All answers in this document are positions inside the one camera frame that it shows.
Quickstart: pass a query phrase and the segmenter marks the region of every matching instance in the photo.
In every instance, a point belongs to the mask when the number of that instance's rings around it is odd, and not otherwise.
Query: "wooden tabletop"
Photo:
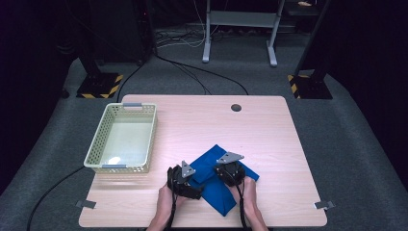
[[[323,226],[327,222],[285,99],[243,95],[126,95],[122,102],[155,103],[158,124],[150,170],[95,174],[83,227],[147,227],[169,167],[188,164],[215,144],[244,156],[260,175],[258,206],[269,227]],[[231,110],[241,106],[239,112]],[[242,227],[239,208],[223,217],[203,198],[177,209],[172,227]]]

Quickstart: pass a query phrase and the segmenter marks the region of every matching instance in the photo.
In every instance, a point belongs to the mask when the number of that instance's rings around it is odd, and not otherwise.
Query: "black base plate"
[[[96,77],[87,78],[77,90],[80,98],[112,98],[118,89],[122,75],[117,73],[100,73]]]
[[[306,75],[288,76],[292,93],[298,99],[333,99],[324,82],[315,83]]]

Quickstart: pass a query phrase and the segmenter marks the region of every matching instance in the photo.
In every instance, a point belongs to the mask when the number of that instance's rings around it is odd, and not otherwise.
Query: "blue cloth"
[[[218,178],[214,171],[214,166],[217,165],[217,160],[222,157],[226,151],[215,145],[197,160],[192,162],[190,166],[195,169],[195,174],[190,179],[189,183],[195,188],[204,187],[202,197],[219,211],[223,216],[237,204],[229,189]],[[246,165],[240,162],[245,169],[246,176],[251,177],[255,181],[259,175],[249,169]]]

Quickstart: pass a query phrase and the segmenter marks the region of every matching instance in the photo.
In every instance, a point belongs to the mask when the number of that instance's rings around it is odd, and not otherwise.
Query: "folded blue fabric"
[[[237,204],[229,189],[218,178],[214,171],[214,166],[217,165],[217,160],[222,157],[226,151],[220,146],[215,145],[197,160],[192,162],[190,166],[195,169],[195,174],[189,181],[190,185],[195,188],[204,187],[202,197],[219,211],[223,216]],[[245,169],[246,176],[251,177],[255,181],[259,175],[249,169],[246,165],[239,162]]]

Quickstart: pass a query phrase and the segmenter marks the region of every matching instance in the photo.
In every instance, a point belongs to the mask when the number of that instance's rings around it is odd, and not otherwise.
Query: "white basket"
[[[155,104],[108,104],[84,166],[97,173],[148,172],[156,125]]]

